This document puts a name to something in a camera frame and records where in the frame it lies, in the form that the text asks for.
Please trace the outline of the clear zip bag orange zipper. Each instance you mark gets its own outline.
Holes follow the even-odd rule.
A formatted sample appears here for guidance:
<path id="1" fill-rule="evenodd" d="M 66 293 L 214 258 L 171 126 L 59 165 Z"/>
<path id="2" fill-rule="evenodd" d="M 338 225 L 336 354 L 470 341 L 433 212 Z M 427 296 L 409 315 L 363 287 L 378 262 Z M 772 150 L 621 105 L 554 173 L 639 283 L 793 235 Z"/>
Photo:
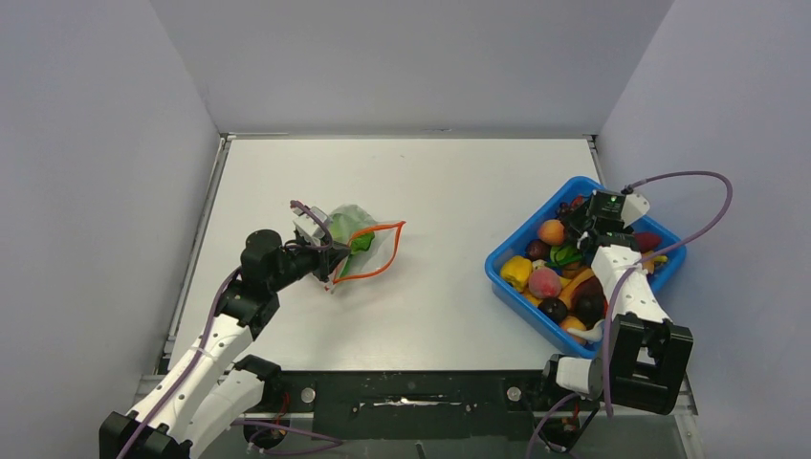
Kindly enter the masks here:
<path id="1" fill-rule="evenodd" d="M 354 204 L 335 208 L 329 217 L 333 239 L 350 253 L 330 274 L 326 292 L 333 294 L 351 282 L 370 279 L 392 265 L 406 221 L 378 221 Z"/>

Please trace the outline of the pink peach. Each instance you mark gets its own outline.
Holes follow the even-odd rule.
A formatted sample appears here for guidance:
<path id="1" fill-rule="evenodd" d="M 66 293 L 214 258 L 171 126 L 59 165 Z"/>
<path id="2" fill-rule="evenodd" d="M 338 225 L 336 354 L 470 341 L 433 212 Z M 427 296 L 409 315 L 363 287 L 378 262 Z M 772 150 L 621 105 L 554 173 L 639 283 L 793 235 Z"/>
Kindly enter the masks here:
<path id="1" fill-rule="evenodd" d="M 543 267 L 531 273 L 527 289 L 536 298 L 557 297 L 562 290 L 562 283 L 554 270 Z"/>

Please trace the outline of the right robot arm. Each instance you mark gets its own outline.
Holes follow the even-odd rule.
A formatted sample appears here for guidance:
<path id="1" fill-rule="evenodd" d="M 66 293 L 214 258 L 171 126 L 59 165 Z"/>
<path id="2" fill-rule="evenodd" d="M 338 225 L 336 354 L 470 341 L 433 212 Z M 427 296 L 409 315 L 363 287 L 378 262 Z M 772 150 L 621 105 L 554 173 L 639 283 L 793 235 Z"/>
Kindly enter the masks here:
<path id="1" fill-rule="evenodd" d="M 553 356 L 537 383 L 541 401 L 560 408 L 575 395 L 669 414 L 693 347 L 691 331 L 672 322 L 647 281 L 631 223 L 647 211 L 638 194 L 595 189 L 564 216 L 569 239 L 591 258 L 609 308 L 595 327 L 601 349 L 592 359 Z"/>

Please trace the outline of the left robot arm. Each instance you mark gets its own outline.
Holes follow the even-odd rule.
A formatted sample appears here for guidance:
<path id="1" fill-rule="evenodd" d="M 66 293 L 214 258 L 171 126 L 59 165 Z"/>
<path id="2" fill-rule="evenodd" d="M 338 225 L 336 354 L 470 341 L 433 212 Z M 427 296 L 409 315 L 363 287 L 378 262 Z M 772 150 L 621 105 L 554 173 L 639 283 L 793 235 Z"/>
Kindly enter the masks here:
<path id="1" fill-rule="evenodd" d="M 126 413 L 99 428 L 101 458 L 197 458 L 245 411 L 260 404 L 277 364 L 247 354 L 279 309 L 280 291 L 305 276 L 321 282 L 350 254 L 298 234 L 250 234 L 240 264 L 217 291 L 198 338 L 164 378 Z"/>

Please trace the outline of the green lettuce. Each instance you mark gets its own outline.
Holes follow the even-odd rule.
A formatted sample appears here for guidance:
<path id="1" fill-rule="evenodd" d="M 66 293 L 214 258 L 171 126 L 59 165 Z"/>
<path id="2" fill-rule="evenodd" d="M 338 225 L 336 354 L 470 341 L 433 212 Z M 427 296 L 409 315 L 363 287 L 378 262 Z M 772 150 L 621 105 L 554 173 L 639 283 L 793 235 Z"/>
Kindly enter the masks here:
<path id="1" fill-rule="evenodd" d="M 336 271 L 337 277 L 346 277 L 362 273 L 369 262 L 369 251 L 372 249 L 376 233 L 367 232 L 354 237 L 361 230 L 374 227 L 377 221 L 363 208 L 346 205 L 330 213 L 329 230 L 333 239 L 350 248 L 350 255 Z"/>

